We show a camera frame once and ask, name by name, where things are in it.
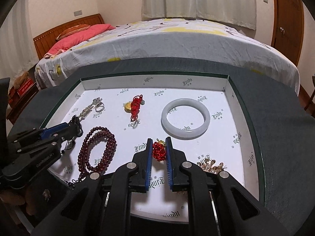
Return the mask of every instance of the bed headboard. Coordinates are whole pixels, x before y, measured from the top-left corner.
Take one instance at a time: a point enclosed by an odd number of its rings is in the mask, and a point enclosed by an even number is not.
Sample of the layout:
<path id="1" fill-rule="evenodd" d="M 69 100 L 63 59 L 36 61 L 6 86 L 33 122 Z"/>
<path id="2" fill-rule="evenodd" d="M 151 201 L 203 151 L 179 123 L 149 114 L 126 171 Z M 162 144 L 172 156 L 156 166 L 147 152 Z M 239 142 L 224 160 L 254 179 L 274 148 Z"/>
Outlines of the bed headboard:
<path id="1" fill-rule="evenodd" d="M 95 14 L 72 20 L 60 26 L 54 27 L 46 31 L 45 33 L 40 34 L 39 36 L 36 36 L 33 41 L 39 60 L 41 60 L 44 55 L 50 50 L 50 48 L 56 43 L 56 37 L 58 37 L 59 34 L 70 27 L 80 24 L 88 24 L 92 26 L 97 24 L 104 24 L 104 20 L 100 14 Z"/>

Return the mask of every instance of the dark red bead bracelet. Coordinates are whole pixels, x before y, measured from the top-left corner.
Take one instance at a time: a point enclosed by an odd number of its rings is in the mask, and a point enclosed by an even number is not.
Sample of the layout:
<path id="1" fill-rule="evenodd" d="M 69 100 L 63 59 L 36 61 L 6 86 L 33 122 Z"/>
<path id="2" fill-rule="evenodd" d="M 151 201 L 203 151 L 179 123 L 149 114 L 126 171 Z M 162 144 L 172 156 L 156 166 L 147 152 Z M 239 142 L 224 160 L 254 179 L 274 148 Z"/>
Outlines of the dark red bead bracelet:
<path id="1" fill-rule="evenodd" d="M 103 138 L 107 138 L 106 149 L 104 150 L 103 157 L 96 167 L 92 167 L 91 164 L 89 163 L 90 146 Z M 81 181 L 89 174 L 87 169 L 91 172 L 97 172 L 99 174 L 106 171 L 108 165 L 113 159 L 115 150 L 116 150 L 115 135 L 113 135 L 107 128 L 104 127 L 95 127 L 91 129 L 91 131 L 86 135 L 85 139 L 83 140 L 83 144 L 78 156 L 78 166 L 79 171 L 81 172 L 79 176 L 79 181 Z"/>

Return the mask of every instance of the orange pillow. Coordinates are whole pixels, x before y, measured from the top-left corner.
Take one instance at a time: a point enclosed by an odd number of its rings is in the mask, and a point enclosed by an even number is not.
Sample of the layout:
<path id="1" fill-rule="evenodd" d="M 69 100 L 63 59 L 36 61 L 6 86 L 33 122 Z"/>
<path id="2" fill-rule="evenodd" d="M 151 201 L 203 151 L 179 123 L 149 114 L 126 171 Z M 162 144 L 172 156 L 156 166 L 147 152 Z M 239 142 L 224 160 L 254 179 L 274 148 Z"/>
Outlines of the orange pillow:
<path id="1" fill-rule="evenodd" d="M 87 24 L 82 24 L 82 25 L 78 25 L 78 26 L 73 26 L 70 27 L 68 29 L 66 29 L 65 31 L 63 31 L 61 34 L 59 34 L 59 36 L 56 38 L 56 41 L 59 41 L 69 35 L 84 31 L 86 29 L 88 29 L 90 27 L 90 25 Z"/>

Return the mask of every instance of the pink blanket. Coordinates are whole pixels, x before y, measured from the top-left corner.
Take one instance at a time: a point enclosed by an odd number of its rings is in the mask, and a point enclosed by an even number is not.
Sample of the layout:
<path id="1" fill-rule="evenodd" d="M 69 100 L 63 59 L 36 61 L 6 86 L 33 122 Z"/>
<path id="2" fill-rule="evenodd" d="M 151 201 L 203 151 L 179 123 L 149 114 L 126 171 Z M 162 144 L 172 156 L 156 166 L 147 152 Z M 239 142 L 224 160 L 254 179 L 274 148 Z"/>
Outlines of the pink blanket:
<path id="1" fill-rule="evenodd" d="M 44 58 L 51 58 L 58 54 L 64 53 L 71 47 L 78 45 L 81 42 L 87 41 L 98 34 L 105 32 L 106 30 L 113 30 L 110 24 L 98 24 L 89 27 L 89 29 L 67 36 L 51 47 L 51 49 L 45 54 Z"/>

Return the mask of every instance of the pillow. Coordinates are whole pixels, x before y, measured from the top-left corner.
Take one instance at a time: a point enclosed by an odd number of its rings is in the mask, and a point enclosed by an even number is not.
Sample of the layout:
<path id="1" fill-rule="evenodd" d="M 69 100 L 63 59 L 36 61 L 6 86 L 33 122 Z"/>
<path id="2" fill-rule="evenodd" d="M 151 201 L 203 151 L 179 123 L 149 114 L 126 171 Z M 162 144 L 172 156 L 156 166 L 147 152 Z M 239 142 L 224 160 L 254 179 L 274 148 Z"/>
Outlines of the pillow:
<path id="1" fill-rule="evenodd" d="M 111 26 L 110 24 L 98 24 L 89 27 L 89 29 L 85 31 L 81 31 L 70 36 L 63 38 L 62 40 L 55 43 L 54 46 L 45 54 L 44 58 L 50 58 L 52 56 L 56 56 L 60 53 L 65 52 L 66 50 L 70 49 L 71 47 L 78 45 L 81 42 L 87 41 L 88 39 L 97 36 L 105 32 L 106 30 L 112 30 L 115 27 Z"/>
<path id="2" fill-rule="evenodd" d="M 90 25 L 87 25 L 87 24 L 82 24 L 82 25 L 70 27 L 70 28 L 66 29 L 65 31 L 63 31 L 61 34 L 59 34 L 59 36 L 56 38 L 56 41 L 59 41 L 65 37 L 72 35 L 72 34 L 75 34 L 77 32 L 84 31 L 84 30 L 88 29 L 89 27 L 90 27 Z"/>

